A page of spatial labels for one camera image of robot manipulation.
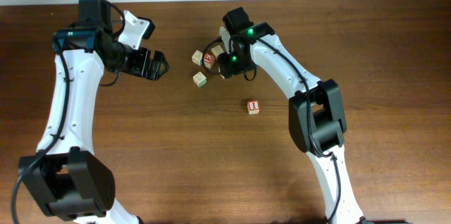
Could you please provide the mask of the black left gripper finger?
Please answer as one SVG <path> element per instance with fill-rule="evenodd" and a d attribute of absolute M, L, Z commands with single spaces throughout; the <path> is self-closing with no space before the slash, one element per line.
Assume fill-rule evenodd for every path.
<path fill-rule="evenodd" d="M 168 61 L 163 52 L 155 51 L 150 66 L 152 73 L 167 73 L 170 69 Z"/>
<path fill-rule="evenodd" d="M 168 72 L 167 66 L 159 66 L 159 67 L 157 67 L 156 65 L 151 66 L 147 72 L 147 79 L 156 81 L 167 72 Z"/>

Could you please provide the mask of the plain wooden picture block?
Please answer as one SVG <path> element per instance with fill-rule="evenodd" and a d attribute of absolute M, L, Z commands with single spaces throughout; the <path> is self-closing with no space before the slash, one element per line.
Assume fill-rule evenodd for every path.
<path fill-rule="evenodd" d="M 215 58 L 218 58 L 221 54 L 224 53 L 224 50 L 221 45 L 216 45 L 211 48 L 211 52 L 215 56 Z"/>

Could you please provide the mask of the wooden block green N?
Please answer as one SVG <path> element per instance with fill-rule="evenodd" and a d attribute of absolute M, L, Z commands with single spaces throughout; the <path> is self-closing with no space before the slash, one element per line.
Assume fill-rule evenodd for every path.
<path fill-rule="evenodd" d="M 207 78 L 202 72 L 193 75 L 192 79 L 198 87 L 203 87 L 207 83 Z"/>

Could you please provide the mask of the wooden block red I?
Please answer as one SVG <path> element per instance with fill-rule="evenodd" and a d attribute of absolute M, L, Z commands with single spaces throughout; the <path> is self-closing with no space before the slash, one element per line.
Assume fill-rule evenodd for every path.
<path fill-rule="evenodd" d="M 248 114 L 258 114 L 260 112 L 260 105 L 258 100 L 251 100 L 247 102 Z"/>

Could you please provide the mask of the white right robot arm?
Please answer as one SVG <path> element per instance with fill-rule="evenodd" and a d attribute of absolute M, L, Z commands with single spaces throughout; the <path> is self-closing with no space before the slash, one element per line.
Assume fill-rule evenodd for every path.
<path fill-rule="evenodd" d="M 253 23 L 244 8 L 228 11 L 218 58 L 224 78 L 263 69 L 288 99 L 288 125 L 296 147 L 316 172 L 328 223 L 366 223 L 355 199 L 345 163 L 345 119 L 338 84 L 311 74 L 286 50 L 266 22 Z"/>

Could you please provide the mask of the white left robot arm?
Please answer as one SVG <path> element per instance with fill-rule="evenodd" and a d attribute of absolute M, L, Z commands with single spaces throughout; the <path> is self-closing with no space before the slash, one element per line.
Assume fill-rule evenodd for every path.
<path fill-rule="evenodd" d="M 54 33 L 56 83 L 47 126 L 37 150 L 23 156 L 18 184 L 25 185 L 48 217 L 75 223 L 139 223 L 116 198 L 113 173 L 95 156 L 92 127 L 97 90 L 107 71 L 158 80 L 169 70 L 160 51 L 141 46 L 154 24 L 107 0 L 79 0 L 79 19 Z"/>

